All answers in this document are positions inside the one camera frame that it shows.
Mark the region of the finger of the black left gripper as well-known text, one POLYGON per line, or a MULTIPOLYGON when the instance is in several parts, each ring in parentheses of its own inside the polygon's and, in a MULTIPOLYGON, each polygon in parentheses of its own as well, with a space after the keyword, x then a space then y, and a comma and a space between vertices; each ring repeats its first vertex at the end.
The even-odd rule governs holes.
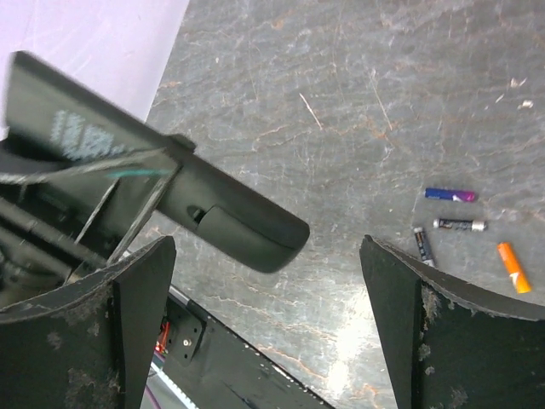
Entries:
POLYGON ((121 153, 113 217, 119 226, 119 257, 157 208, 180 166, 163 149, 121 153))
POLYGON ((191 139, 189 139, 188 137, 186 137, 183 134, 168 135, 168 138, 170 138, 170 140, 172 140, 172 141, 175 141, 180 146, 184 147, 185 149, 187 149, 187 150, 189 150, 191 152, 194 152, 195 149, 196 149, 196 143, 193 142, 191 139))

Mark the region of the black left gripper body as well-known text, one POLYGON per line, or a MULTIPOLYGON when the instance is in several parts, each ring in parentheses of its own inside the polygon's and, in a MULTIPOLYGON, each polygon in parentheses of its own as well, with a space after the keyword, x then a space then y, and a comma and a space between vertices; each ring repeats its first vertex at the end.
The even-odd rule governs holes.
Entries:
POLYGON ((58 158, 1 142, 1 304, 71 284, 119 258, 119 157, 58 158))

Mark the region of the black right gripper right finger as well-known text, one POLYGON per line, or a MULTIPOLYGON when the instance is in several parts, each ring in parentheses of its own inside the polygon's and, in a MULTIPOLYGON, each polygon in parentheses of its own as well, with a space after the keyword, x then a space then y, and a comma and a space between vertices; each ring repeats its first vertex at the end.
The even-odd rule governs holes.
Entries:
POLYGON ((359 249, 399 408, 542 408, 544 307, 367 235, 359 249))

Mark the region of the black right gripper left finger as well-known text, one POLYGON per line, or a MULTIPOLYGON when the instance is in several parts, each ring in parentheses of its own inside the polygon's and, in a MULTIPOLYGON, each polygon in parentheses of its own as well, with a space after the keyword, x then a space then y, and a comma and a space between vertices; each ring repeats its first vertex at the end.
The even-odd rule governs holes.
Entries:
POLYGON ((1 311, 3 408, 138 408, 176 249, 164 236, 1 311))

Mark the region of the black remote control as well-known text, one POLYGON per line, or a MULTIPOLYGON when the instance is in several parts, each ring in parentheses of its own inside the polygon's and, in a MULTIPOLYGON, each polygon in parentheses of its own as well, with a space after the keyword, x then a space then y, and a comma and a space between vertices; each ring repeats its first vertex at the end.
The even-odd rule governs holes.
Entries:
POLYGON ((5 122, 9 173, 105 170, 162 178, 157 209, 217 250, 262 273, 288 265, 306 222, 26 51, 12 54, 5 122))

